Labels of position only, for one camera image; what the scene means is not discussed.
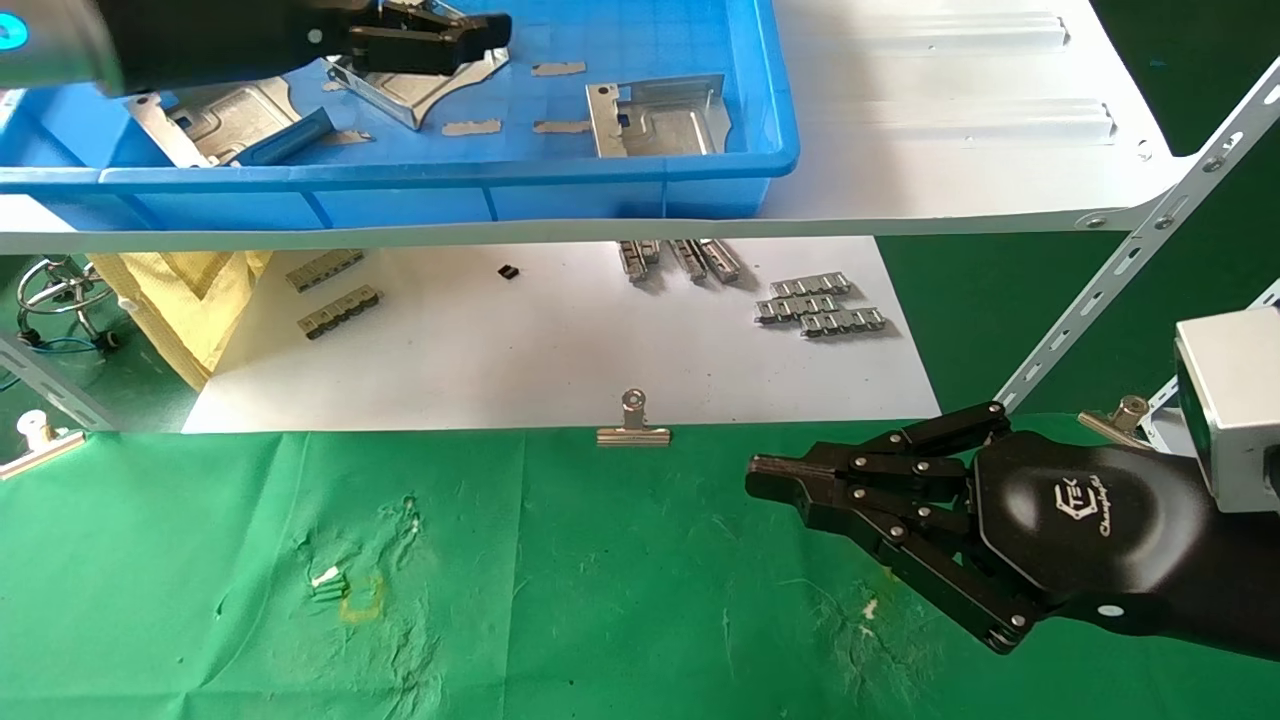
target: white table surface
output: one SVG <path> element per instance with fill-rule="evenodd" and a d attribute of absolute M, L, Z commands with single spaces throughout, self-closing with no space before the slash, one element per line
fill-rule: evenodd
<path fill-rule="evenodd" d="M 874 240 L 728 241 L 753 278 L 694 286 L 668 254 L 634 287 L 612 242 L 371 250 L 296 293 L 278 254 L 184 432 L 617 425 L 640 387 L 652 424 L 918 418 L 938 411 Z M 497 269 L 521 269 L 506 281 Z M 768 282 L 845 272 L 879 334 L 762 328 Z M 297 320 L 369 283 L 378 307 L 317 341 Z"/>

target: metal bracket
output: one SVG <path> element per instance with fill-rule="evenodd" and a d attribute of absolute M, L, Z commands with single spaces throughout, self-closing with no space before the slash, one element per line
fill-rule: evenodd
<path fill-rule="evenodd" d="M 996 393 L 996 400 L 1012 411 L 1027 398 L 1115 296 L 1165 245 L 1174 231 L 1181 227 L 1239 159 L 1266 133 L 1276 118 L 1280 118 L 1277 100 L 1280 100 L 1280 58 L 1262 73 L 1235 110 L 1194 156 L 1196 160 L 1183 179 L 1165 193 L 1146 222 L 1102 264 L 1066 313 L 1053 323 L 1036 350 L 1023 360 L 1005 387 Z"/>
<path fill-rule="evenodd" d="M 31 389 L 67 413 L 87 430 L 116 430 L 120 424 L 52 363 L 32 352 L 15 337 L 0 334 L 0 365 L 18 375 Z"/>
<path fill-rule="evenodd" d="M 622 427 L 595 430 L 595 445 L 600 447 L 667 447 L 671 430 L 650 428 L 644 419 L 644 391 L 631 388 L 622 393 Z"/>

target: metal clip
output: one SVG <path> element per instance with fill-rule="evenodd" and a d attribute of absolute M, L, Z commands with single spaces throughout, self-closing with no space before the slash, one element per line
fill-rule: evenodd
<path fill-rule="evenodd" d="M 1110 418 L 1103 418 L 1097 413 L 1085 410 L 1079 414 L 1078 419 L 1082 425 L 1110 439 L 1111 442 L 1126 445 L 1129 447 L 1151 448 L 1149 445 L 1142 442 L 1134 436 L 1134 430 L 1138 429 L 1138 423 L 1149 410 L 1151 406 L 1144 398 L 1138 397 L 1137 395 L 1126 395 L 1120 398 L 1120 406 L 1116 407 L 1116 411 L 1112 413 Z"/>
<path fill-rule="evenodd" d="M 854 288 L 845 273 L 827 273 L 824 275 L 810 275 L 781 281 L 769 284 L 773 297 L 804 297 L 806 295 L 846 295 Z"/>
<path fill-rule="evenodd" d="M 41 410 L 23 413 L 22 418 L 18 418 L 18 432 L 27 438 L 27 454 L 13 462 L 0 465 L 0 480 L 13 479 L 20 473 L 84 445 L 83 430 L 56 437 L 54 429 L 49 427 L 49 416 Z"/>
<path fill-rule="evenodd" d="M 835 313 L 837 310 L 840 310 L 840 304 L 829 295 L 774 297 L 773 300 L 762 300 L 755 304 L 755 322 L 762 325 L 772 325 L 774 323 L 799 320 L 801 315 L 817 315 L 818 313 Z"/>
<path fill-rule="evenodd" d="M 884 329 L 884 315 L 876 307 L 860 310 L 836 310 L 800 318 L 803 337 L 823 337 L 833 334 L 876 332 Z"/>
<path fill-rule="evenodd" d="M 671 430 L 650 428 L 644 419 L 644 391 L 631 388 L 622 393 L 622 427 L 595 430 L 595 445 L 600 447 L 667 447 Z"/>
<path fill-rule="evenodd" d="M 676 261 L 689 273 L 689 279 L 701 282 L 707 279 L 707 261 L 698 243 L 691 240 L 673 240 L 671 249 L 676 251 Z"/>
<path fill-rule="evenodd" d="M 716 275 L 716 279 L 724 284 L 736 283 L 742 275 L 742 264 L 733 258 L 728 247 L 718 240 L 699 240 L 699 250 L 703 251 L 703 259 L 707 260 L 707 266 Z"/>

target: metal component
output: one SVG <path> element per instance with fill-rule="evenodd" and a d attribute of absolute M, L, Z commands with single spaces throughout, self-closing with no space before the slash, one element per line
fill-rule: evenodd
<path fill-rule="evenodd" d="M 1213 173 L 1188 172 L 1152 206 L 1147 219 L 1098 268 L 1093 279 L 1084 286 L 1062 316 L 1000 389 L 996 400 L 1004 402 L 1010 411 L 1016 409 L 1093 320 L 1102 315 L 1129 281 L 1172 237 L 1174 233 L 1152 233 L 1152 229 L 1160 229 L 1156 223 L 1174 217 L 1185 219 L 1233 168 L 1240 165 L 1230 161 L 1231 156 L 1240 158 L 1248 152 L 1280 118 L 1280 102 L 1263 101 L 1276 85 L 1280 85 L 1280 58 L 1271 63 L 1208 142 L 1201 147 L 1194 159 L 1188 161 L 1188 168 L 1203 167 L 1215 156 L 1228 160 L 1226 164 Z"/>
<path fill-rule="evenodd" d="M 316 141 L 316 145 L 323 145 L 326 147 L 337 147 L 339 145 L 361 145 L 364 142 L 372 142 L 374 136 L 369 135 L 362 129 L 344 129 L 334 131 L 329 135 L 321 137 Z"/>
<path fill-rule="evenodd" d="M 378 305 L 380 300 L 381 295 L 376 290 L 369 287 L 367 284 L 360 286 L 352 292 L 343 295 L 338 300 L 298 320 L 298 328 L 301 328 L 303 334 L 307 336 L 307 340 L 316 340 L 342 323 L 346 323 L 374 305 Z"/>
<path fill-rule="evenodd" d="M 0 333 L 0 365 L 87 430 L 123 428 L 97 401 L 19 340 Z"/>
<path fill-rule="evenodd" d="M 68 433 L 58 439 L 54 439 L 40 450 L 33 450 L 12 462 L 0 465 L 0 480 L 12 480 L 17 475 L 26 473 L 37 465 L 42 465 L 54 457 L 67 455 L 82 445 L 84 445 L 83 430 Z"/>
<path fill-rule="evenodd" d="M 534 65 L 534 77 L 576 76 L 586 72 L 586 63 L 539 63 Z"/>
<path fill-rule="evenodd" d="M 1138 423 L 1142 421 L 1143 415 L 1149 410 L 1151 407 L 1147 405 L 1146 398 L 1137 395 L 1126 395 L 1120 398 L 1120 406 L 1116 407 L 1115 413 L 1107 420 L 1121 433 L 1133 434 L 1138 429 Z"/>
<path fill-rule="evenodd" d="M 306 292 L 365 259 L 364 250 L 330 250 L 285 273 L 284 279 L 298 292 Z"/>
<path fill-rule="evenodd" d="M 671 430 L 650 428 L 645 424 L 644 391 L 631 388 L 622 393 L 622 427 L 600 428 L 595 432 L 595 445 L 602 447 L 667 447 Z"/>
<path fill-rule="evenodd" d="M 589 85 L 586 104 L 600 158 L 714 155 L 732 127 L 723 74 Z"/>
<path fill-rule="evenodd" d="M 591 120 L 534 120 L 539 135 L 580 135 L 591 132 Z"/>
<path fill-rule="evenodd" d="M 27 438 L 27 450 L 35 452 L 54 442 L 54 428 L 44 410 L 28 410 L 18 418 L 18 432 Z"/>
<path fill-rule="evenodd" d="M 774 297 L 773 300 L 760 300 L 755 304 L 755 322 L 762 325 L 790 323 L 799 320 L 801 315 L 835 313 L 837 310 L 840 310 L 840 304 L 829 295 Z"/>
<path fill-rule="evenodd" d="M 618 242 L 618 258 L 622 259 L 622 269 L 627 273 L 627 279 L 637 283 L 649 275 L 649 266 L 644 261 L 640 243 L 635 240 Z"/>
<path fill-rule="evenodd" d="M 125 101 L 129 114 L 179 168 L 273 165 L 333 132 L 324 108 L 302 117 L 284 78 L 175 90 Z"/>
<path fill-rule="evenodd" d="M 806 295 L 847 295 L 854 288 L 845 273 L 827 273 L 791 281 L 769 283 L 773 297 L 804 297 Z"/>
<path fill-rule="evenodd" d="M 641 240 L 639 241 L 640 256 L 644 258 L 645 265 L 657 265 L 662 261 L 662 241 L 658 240 Z"/>
<path fill-rule="evenodd" d="M 701 282 L 707 279 L 707 260 L 698 243 L 691 240 L 672 240 L 671 249 L 676 252 L 676 263 L 689 274 L 689 279 Z"/>
<path fill-rule="evenodd" d="M 493 135 L 495 132 L 502 132 L 502 120 L 497 118 L 490 118 L 488 120 L 477 122 L 465 122 L 465 123 L 444 123 L 440 128 L 440 135 L 445 137 L 462 137 L 465 135 Z"/>
<path fill-rule="evenodd" d="M 728 247 L 718 240 L 699 240 L 699 250 L 703 251 L 703 259 L 707 261 L 707 268 L 716 275 L 716 279 L 724 284 L 736 283 L 742 274 L 742 264 L 733 258 Z"/>
<path fill-rule="evenodd" d="M 884 329 L 884 318 L 874 307 L 861 310 L 836 310 L 800 318 L 800 334 L 804 337 L 823 337 Z"/>
<path fill-rule="evenodd" d="M 465 17 L 440 3 L 434 5 L 434 12 L 448 18 Z M 452 76 L 361 73 L 355 69 L 351 56 L 325 58 L 324 63 L 329 79 L 340 83 L 404 127 L 416 131 L 422 127 L 422 120 L 431 108 L 445 95 L 489 79 L 509 59 L 511 54 L 506 47 L 489 50 L 483 60 L 461 65 Z"/>

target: sheet metal part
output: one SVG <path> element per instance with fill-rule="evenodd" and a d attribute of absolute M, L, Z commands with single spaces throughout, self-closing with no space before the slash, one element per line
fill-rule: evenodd
<path fill-rule="evenodd" d="M 641 282 L 649 275 L 649 265 L 644 260 L 644 252 L 637 241 L 618 241 L 618 258 L 622 259 L 622 269 L 631 282 Z"/>
<path fill-rule="evenodd" d="M 667 447 L 671 430 L 650 428 L 644 416 L 645 396 L 640 388 L 622 393 L 622 427 L 595 430 L 595 445 L 600 447 Z"/>
<path fill-rule="evenodd" d="M 445 137 L 462 137 L 467 135 L 493 135 L 502 132 L 502 120 L 492 118 L 488 120 L 468 120 L 465 123 L 444 123 L 440 133 Z"/>
<path fill-rule="evenodd" d="M 306 292 L 364 259 L 364 250 L 330 250 L 302 266 L 289 270 L 284 279 L 293 286 L 293 290 Z"/>
<path fill-rule="evenodd" d="M 806 295 L 847 295 L 854 288 L 845 273 L 827 273 L 769 283 L 773 297 L 804 297 Z"/>
<path fill-rule="evenodd" d="M 671 249 L 676 252 L 676 263 L 689 274 L 689 279 L 701 282 L 707 279 L 707 261 L 703 260 L 703 251 L 692 240 L 672 240 Z"/>
<path fill-rule="evenodd" d="M 316 340 L 332 332 L 342 323 L 378 305 L 380 300 L 381 295 L 376 290 L 367 284 L 361 286 L 298 320 L 298 328 L 307 336 L 307 340 Z"/>
<path fill-rule="evenodd" d="M 836 310 L 800 318 L 800 334 L 814 338 L 884 329 L 884 316 L 876 307 Z"/>
<path fill-rule="evenodd" d="M 534 77 L 576 76 L 586 72 L 586 63 L 538 63 Z"/>
<path fill-rule="evenodd" d="M 435 4 L 435 12 L 452 18 L 463 17 L 463 13 L 444 5 Z M 417 76 L 397 73 L 358 73 L 352 69 L 349 56 L 335 55 L 325 58 L 325 73 L 329 79 L 340 83 L 347 90 L 355 92 L 361 99 L 372 104 L 388 115 L 399 120 L 410 129 L 422 127 L 426 114 L 436 102 L 454 90 L 481 83 L 489 79 L 493 73 L 511 60 L 511 53 L 506 47 L 489 50 L 484 60 L 467 63 L 458 68 L 452 76 Z"/>
<path fill-rule="evenodd" d="M 581 135 L 591 132 L 591 120 L 534 120 L 538 135 Z"/>
<path fill-rule="evenodd" d="M 774 297 L 755 304 L 755 322 L 762 325 L 791 323 L 803 315 L 835 313 L 840 304 L 829 295 L 810 295 L 809 297 Z"/>
<path fill-rule="evenodd" d="M 714 155 L 732 128 L 723 73 L 588 85 L 586 104 L 600 158 Z"/>
<path fill-rule="evenodd" d="M 178 168 L 273 165 L 333 132 L 324 108 L 302 117 L 289 101 L 289 83 L 274 77 L 173 92 L 165 109 L 159 94 L 125 101 L 160 150 Z"/>
<path fill-rule="evenodd" d="M 716 275 L 716 279 L 724 284 L 736 283 L 742 277 L 742 264 L 730 251 L 728 246 L 718 240 L 699 240 L 698 249 L 703 251 L 703 260 L 707 268 Z"/>

